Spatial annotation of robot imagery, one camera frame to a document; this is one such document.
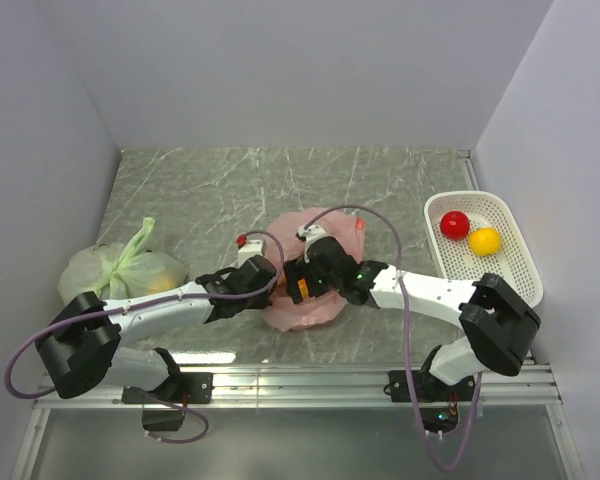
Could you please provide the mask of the orange peach fruit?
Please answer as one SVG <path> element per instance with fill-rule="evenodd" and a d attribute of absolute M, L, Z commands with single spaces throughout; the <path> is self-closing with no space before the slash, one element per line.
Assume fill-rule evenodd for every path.
<path fill-rule="evenodd" d="M 300 279 L 297 282 L 298 291 L 300 293 L 300 297 L 302 300 L 305 300 L 309 297 L 309 289 L 305 279 Z"/>

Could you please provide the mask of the pink plastic bag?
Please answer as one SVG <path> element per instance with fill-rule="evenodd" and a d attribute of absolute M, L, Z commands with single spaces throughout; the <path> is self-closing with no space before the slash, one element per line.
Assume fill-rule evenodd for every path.
<path fill-rule="evenodd" d="M 316 217 L 318 207 L 288 212 L 277 217 L 267 231 L 274 235 L 284 250 L 280 260 L 274 242 L 266 241 L 265 258 L 275 267 L 290 263 L 270 297 L 271 305 L 262 311 L 264 321 L 282 332 L 303 330 L 328 323 L 336 318 L 346 300 L 330 288 L 324 278 L 304 263 L 304 243 L 297 231 Z M 342 245 L 344 251 L 361 261 L 365 243 L 365 222 L 362 218 L 334 211 L 318 220 L 326 233 Z"/>

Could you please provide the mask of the red apple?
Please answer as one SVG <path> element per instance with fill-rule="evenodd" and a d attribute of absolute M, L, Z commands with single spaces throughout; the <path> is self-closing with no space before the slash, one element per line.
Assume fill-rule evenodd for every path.
<path fill-rule="evenodd" d="M 450 240 L 461 240 L 469 235 L 470 220 L 468 216 L 457 210 L 445 213 L 439 224 L 442 235 Z"/>

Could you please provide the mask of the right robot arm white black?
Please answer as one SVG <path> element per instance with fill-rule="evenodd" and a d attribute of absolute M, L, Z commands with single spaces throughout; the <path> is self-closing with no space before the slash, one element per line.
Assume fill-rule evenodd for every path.
<path fill-rule="evenodd" d="M 449 280 L 357 261 L 331 236 L 286 261 L 284 275 L 296 304 L 336 293 L 351 305 L 408 310 L 460 328 L 462 337 L 435 347 L 413 375 L 424 402 L 448 398 L 481 372 L 517 376 L 541 326 L 535 311 L 497 274 Z"/>

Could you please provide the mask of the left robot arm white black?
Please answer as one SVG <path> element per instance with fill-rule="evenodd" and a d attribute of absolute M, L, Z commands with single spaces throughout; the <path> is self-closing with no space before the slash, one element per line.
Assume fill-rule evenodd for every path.
<path fill-rule="evenodd" d="M 264 309 L 276 274 L 269 260 L 255 255 L 237 268 L 159 294 L 107 301 L 92 292 L 80 294 L 56 316 L 53 332 L 37 340 L 36 349 L 62 399 L 106 384 L 144 390 L 160 402 L 180 402 L 186 381 L 173 355 L 163 347 L 137 350 L 133 343 Z"/>

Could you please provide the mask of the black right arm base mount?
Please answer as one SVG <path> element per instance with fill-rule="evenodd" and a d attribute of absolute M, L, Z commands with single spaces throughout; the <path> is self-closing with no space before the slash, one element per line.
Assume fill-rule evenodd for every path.
<path fill-rule="evenodd" d="M 473 394 L 471 381 L 463 380 L 454 386 L 447 386 L 415 370 L 412 371 L 412 377 L 425 431 L 445 435 L 455 430 L 461 423 L 459 402 L 470 400 Z M 392 403 L 412 404 L 406 372 L 389 371 L 388 383 L 384 385 L 383 393 Z"/>

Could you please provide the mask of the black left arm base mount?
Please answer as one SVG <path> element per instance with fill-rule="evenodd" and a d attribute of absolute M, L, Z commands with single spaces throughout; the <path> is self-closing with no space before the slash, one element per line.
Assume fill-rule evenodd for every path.
<path fill-rule="evenodd" d="M 146 393 L 139 387 L 124 387 L 121 403 L 142 407 L 142 427 L 149 433 L 175 433 L 187 416 L 182 408 L 209 404 L 212 389 L 212 373 L 181 373 L 177 379 L 168 379 Z"/>

